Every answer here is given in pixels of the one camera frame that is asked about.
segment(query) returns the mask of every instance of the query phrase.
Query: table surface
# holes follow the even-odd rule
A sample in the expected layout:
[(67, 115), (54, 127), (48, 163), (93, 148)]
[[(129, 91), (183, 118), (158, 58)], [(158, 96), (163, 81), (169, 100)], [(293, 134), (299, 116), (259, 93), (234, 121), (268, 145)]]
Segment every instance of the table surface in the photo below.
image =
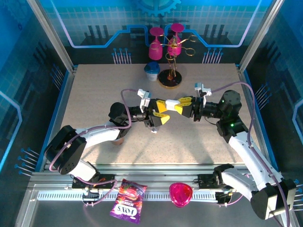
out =
[[(144, 64), (79, 65), (71, 89), (62, 126), (87, 128), (109, 120), (108, 113), (114, 102), (122, 102), (120, 91), (125, 88), (148, 90), (152, 98), (179, 99), (195, 96), (195, 82), (206, 88), (216, 89), (239, 81), (234, 64), (178, 64), (183, 77), (179, 87), (167, 89), (158, 81), (151, 82), (143, 71)], [(167, 64), (160, 65), (161, 70)], [(240, 85), (231, 89), (241, 95), (240, 117), (249, 126), (250, 114)], [(223, 94), (214, 93), (208, 101), (218, 102)], [(137, 94), (125, 94), (128, 106), (140, 104)], [(219, 136), (216, 126), (201, 120), (193, 122), (170, 111), (170, 120), (157, 134), (150, 132), (143, 122), (134, 123), (125, 136), (125, 142), (115, 146), (103, 142), (84, 150), (82, 158), (92, 164), (220, 164), (242, 163), (238, 154)]]

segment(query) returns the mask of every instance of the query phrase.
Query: candy bag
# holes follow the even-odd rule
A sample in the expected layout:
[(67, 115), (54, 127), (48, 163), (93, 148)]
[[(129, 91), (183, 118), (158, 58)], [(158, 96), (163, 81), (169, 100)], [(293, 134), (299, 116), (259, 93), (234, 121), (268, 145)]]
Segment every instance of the candy bag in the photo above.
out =
[(147, 186), (123, 179), (110, 215), (136, 224), (140, 223), (142, 201)]

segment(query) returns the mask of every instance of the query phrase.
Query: glass enclosure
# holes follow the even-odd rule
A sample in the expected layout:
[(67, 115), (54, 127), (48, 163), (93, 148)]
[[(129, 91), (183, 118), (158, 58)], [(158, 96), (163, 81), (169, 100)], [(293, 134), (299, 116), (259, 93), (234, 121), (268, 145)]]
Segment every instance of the glass enclosure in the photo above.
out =
[(14, 226), (65, 74), (26, 1), (0, 1), (0, 226)]
[(286, 0), (247, 72), (282, 171), (302, 170), (303, 2)]
[(220, 63), (239, 63), (270, 3), (271, 0), (41, 0), (76, 65), (114, 63), (114, 48), (130, 53), (132, 63), (147, 63), (148, 46), (154, 39), (150, 28), (162, 27), (169, 36), (172, 23), (185, 26), (182, 38), (192, 34), (198, 38), (195, 43), (184, 43), (196, 53), (191, 58), (182, 53), (178, 57), (180, 63), (202, 63), (208, 53), (222, 55)]

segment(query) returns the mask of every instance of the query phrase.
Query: white robotic arm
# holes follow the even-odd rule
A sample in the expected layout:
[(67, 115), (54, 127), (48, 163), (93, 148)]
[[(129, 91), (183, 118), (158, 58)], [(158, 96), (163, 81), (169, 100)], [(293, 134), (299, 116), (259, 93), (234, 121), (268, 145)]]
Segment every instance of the white robotic arm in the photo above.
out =
[[(198, 97), (187, 96), (179, 100), (150, 99), (149, 92), (139, 90), (138, 95), (142, 98), (141, 103), (139, 106), (129, 107), (131, 119), (128, 119), (123, 104), (114, 103), (109, 114), (111, 120), (106, 125), (123, 126), (131, 121), (144, 122), (146, 127), (159, 127), (169, 119), (168, 115), (162, 114), (167, 110), (177, 111), (188, 118), (192, 117), (194, 121), (200, 121), (202, 116), (220, 119), (216, 124), (220, 136), (240, 155), (254, 181), (240, 174), (232, 165), (225, 165), (223, 167), (218, 166), (214, 170), (218, 183), (236, 189), (251, 202), (252, 208), (258, 217), (267, 219), (285, 212), (281, 202), (281, 193), (272, 178), (275, 176), (283, 188), (287, 197), (287, 204), (291, 209), (296, 186), (292, 180), (283, 179), (282, 175), (265, 159), (253, 141), (249, 146), (247, 141), (248, 129), (238, 116), (241, 108), (239, 93), (228, 90), (219, 103), (212, 103), (207, 102), (205, 98), (205, 96), (212, 94), (210, 89), (204, 88), (202, 83), (196, 83), (195, 90)], [(90, 163), (80, 159), (83, 150), (104, 141), (122, 138), (128, 130), (129, 128), (127, 130), (103, 128), (89, 131), (87, 129), (75, 130), (71, 126), (64, 126), (46, 148), (45, 156), (52, 161), (65, 143), (82, 131), (87, 131), (88, 133), (75, 139), (64, 150), (55, 161), (54, 167), (61, 174), (72, 174), (84, 181), (95, 183), (98, 181), (96, 176), (100, 173)], [(264, 163), (261, 163), (255, 152), (252, 151), (252, 147), (271, 170), (272, 175), (269, 175)]]

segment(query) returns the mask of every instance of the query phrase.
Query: purple cable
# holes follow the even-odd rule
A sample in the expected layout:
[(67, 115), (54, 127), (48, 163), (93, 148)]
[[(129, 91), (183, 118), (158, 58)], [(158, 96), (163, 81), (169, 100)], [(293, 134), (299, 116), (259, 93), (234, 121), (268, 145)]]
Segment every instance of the purple cable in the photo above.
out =
[(91, 225), (94, 227), (100, 227), (100, 225), (89, 215), (88, 209), (86, 207), (86, 204), (83, 205), (83, 213), (86, 216), (86, 218), (90, 221)]
[(230, 205), (233, 205), (233, 204), (235, 204), (235, 203), (237, 203), (237, 202), (239, 202), (240, 201), (240, 199), (242, 199), (242, 197), (243, 197), (243, 195), (241, 195), (236, 201), (234, 201), (234, 202), (231, 202), (232, 201), (232, 195), (231, 195), (231, 200), (226, 204), (226, 206), (230, 206)]
[[(121, 97), (122, 97), (122, 100), (123, 100), (123, 104), (125, 106), (125, 109), (126, 109), (126, 112), (127, 112), (127, 117), (128, 119), (131, 119), (131, 115), (129, 113), (129, 109), (126, 105), (126, 101), (124, 99), (124, 96), (123, 96), (123, 93), (125, 91), (133, 91), (133, 92), (138, 92), (138, 90), (134, 90), (134, 89), (124, 89), (121, 91)], [(71, 138), (62, 148), (61, 150), (56, 154), (56, 156), (53, 158), (53, 160), (51, 161), (50, 165), (49, 165), (49, 171), (51, 172), (56, 172), (57, 170), (53, 170), (53, 165), (54, 163), (57, 161), (58, 157), (64, 152), (64, 150), (75, 140), (77, 139), (79, 136), (82, 136), (92, 130), (96, 130), (96, 129), (105, 129), (105, 128), (112, 128), (112, 129), (128, 129), (132, 126), (132, 121), (128, 121), (128, 125), (127, 126), (106, 126), (106, 125), (100, 125), (100, 126), (94, 126), (94, 127), (91, 127), (85, 131), (82, 131), (80, 132), (79, 134), (75, 135), (73, 138)]]
[[(285, 194), (283, 192), (283, 189), (281, 187), (281, 185), (279, 184), (279, 181), (277, 180), (277, 178), (273, 175), (273, 172), (271, 171), (271, 169), (266, 165), (266, 163), (264, 162), (264, 160), (261, 158), (261, 156), (259, 155), (259, 153), (255, 150), (254, 147), (251, 147), (251, 140), (250, 140), (250, 133), (251, 133), (251, 129), (252, 129), (252, 125), (253, 125), (253, 120), (255, 118), (255, 95), (254, 95), (254, 92), (251, 88), (251, 86), (248, 84), (248, 83), (245, 83), (245, 82), (241, 82), (241, 81), (238, 81), (238, 82), (233, 82), (231, 84), (228, 84), (228, 85), (225, 85), (221, 88), (218, 88), (218, 89), (215, 89), (212, 91), (212, 93), (215, 93), (217, 91), (221, 91), (227, 87), (230, 87), (232, 85), (235, 85), (235, 84), (243, 84), (245, 86), (247, 86), (250, 90), (250, 93), (251, 93), (251, 97), (252, 97), (252, 113), (251, 113), (251, 121), (250, 121), (250, 127), (248, 129), (248, 133), (247, 133), (247, 141), (248, 141), (248, 145), (250, 146), (250, 149), (252, 150), (252, 152), (254, 153), (254, 155), (258, 158), (258, 160), (261, 162), (261, 164), (264, 166), (264, 168), (267, 170), (267, 172), (269, 173), (269, 175), (273, 178), (273, 180), (275, 181), (279, 191), (280, 191), (280, 194), (282, 196), (282, 200), (283, 200), (283, 204), (284, 204), (284, 208), (285, 208), (285, 212), (286, 212), (286, 222), (287, 222), (287, 227), (290, 226), (290, 217), (289, 217), (289, 208), (288, 208), (288, 205), (287, 205), (287, 201), (286, 201), (286, 197), (285, 197)], [(282, 226), (283, 225), (275, 218), (275, 220), (278, 222), (279, 226)]]
[(99, 182), (99, 183), (92, 183), (92, 182), (88, 182), (88, 181), (84, 181), (82, 180), (80, 177), (76, 177), (77, 179), (79, 179), (80, 181), (82, 181), (83, 183), (89, 184), (89, 185), (102, 185), (102, 184), (107, 184), (107, 183), (114, 183), (114, 186), (102, 197), (102, 199), (98, 200), (97, 202), (92, 202), (91, 204), (87, 204), (89, 206), (94, 206), (97, 205), (98, 203), (102, 202), (112, 191), (113, 189), (116, 187), (118, 181), (117, 180), (110, 180), (110, 181), (103, 181), (103, 182)]

